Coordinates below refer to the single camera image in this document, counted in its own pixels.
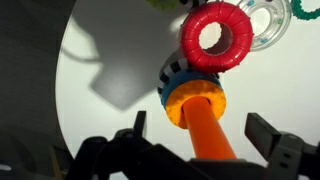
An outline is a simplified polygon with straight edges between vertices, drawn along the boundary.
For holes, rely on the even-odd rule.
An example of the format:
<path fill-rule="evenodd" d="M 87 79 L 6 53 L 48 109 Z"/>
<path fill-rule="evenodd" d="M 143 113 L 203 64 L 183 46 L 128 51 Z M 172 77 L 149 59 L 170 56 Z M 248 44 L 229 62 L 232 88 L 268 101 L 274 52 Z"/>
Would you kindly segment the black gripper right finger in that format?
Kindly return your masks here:
<path fill-rule="evenodd" d="M 245 125 L 245 135 L 264 159 L 268 159 L 281 133 L 269 124 L 258 113 L 248 113 Z"/>

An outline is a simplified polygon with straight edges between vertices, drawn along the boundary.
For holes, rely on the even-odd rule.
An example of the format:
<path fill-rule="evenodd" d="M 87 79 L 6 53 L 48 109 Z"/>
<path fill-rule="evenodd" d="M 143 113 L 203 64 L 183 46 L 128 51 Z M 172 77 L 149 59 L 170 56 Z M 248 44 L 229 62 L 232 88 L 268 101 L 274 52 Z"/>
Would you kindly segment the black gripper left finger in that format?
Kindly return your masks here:
<path fill-rule="evenodd" d="M 133 130 L 142 137 L 146 136 L 146 111 L 138 111 L 134 122 Z"/>

